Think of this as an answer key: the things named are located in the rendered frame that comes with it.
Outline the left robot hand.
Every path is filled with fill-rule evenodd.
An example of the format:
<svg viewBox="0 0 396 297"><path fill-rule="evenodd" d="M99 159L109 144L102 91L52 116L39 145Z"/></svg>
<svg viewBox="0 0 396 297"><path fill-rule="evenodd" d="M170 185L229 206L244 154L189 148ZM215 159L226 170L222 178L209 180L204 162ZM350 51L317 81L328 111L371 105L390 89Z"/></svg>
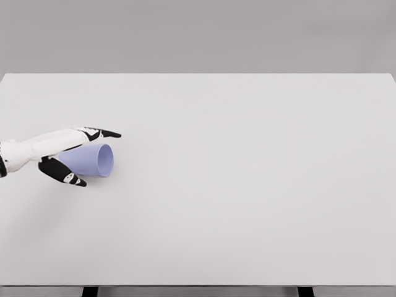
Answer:
<svg viewBox="0 0 396 297"><path fill-rule="evenodd" d="M27 143L32 150L33 158L38 160L38 169L43 174L63 184L85 187L87 183L55 156L107 137L120 138L122 135L101 128L83 126L44 133L29 139Z"/></svg>

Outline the light blue plastic cup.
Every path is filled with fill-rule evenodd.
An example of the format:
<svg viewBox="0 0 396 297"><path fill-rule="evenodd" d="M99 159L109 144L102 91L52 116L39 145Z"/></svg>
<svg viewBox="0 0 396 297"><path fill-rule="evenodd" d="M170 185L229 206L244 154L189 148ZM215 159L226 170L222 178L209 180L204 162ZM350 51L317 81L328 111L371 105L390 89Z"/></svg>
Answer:
<svg viewBox="0 0 396 297"><path fill-rule="evenodd" d="M85 176L108 177L114 167L113 150L108 144L83 145L60 153L59 160Z"/></svg>

